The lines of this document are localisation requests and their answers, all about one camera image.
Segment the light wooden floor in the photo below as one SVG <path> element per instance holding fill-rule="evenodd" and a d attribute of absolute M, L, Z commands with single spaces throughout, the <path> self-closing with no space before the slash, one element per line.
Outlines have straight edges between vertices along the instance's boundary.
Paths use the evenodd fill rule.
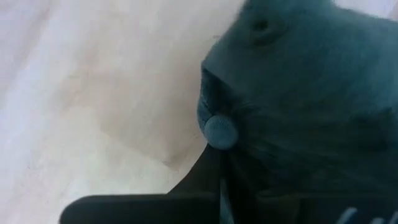
<path fill-rule="evenodd" d="M 387 17 L 394 1 L 341 4 Z M 0 223 L 56 223 L 84 195 L 170 190 L 205 146 L 199 66 L 240 4 L 0 1 Z"/>

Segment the beige surface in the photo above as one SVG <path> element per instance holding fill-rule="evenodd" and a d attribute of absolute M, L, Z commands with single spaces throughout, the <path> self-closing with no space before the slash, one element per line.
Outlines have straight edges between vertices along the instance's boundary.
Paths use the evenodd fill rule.
<path fill-rule="evenodd" d="M 342 4 L 392 9 L 372 1 Z M 200 61 L 240 3 L 0 0 L 0 222 L 56 223 L 84 195 L 171 189 L 205 145 Z"/>

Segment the black object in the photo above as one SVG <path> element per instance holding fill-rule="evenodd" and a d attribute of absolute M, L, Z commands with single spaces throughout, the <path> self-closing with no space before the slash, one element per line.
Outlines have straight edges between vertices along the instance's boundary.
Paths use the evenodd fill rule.
<path fill-rule="evenodd" d="M 398 202 L 388 195 L 270 195 L 256 182 L 256 163 L 208 146 L 168 194 L 85 197 L 63 211 L 60 223 L 220 223 L 220 182 L 228 189 L 228 223 L 398 223 Z"/>

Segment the floor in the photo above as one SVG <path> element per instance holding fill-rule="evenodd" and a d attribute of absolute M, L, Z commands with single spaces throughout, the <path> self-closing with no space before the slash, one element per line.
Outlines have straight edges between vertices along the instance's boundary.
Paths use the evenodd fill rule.
<path fill-rule="evenodd" d="M 200 61 L 242 0 L 0 1 L 0 220 L 167 192 L 205 141 Z M 398 19 L 397 0 L 339 4 Z"/>

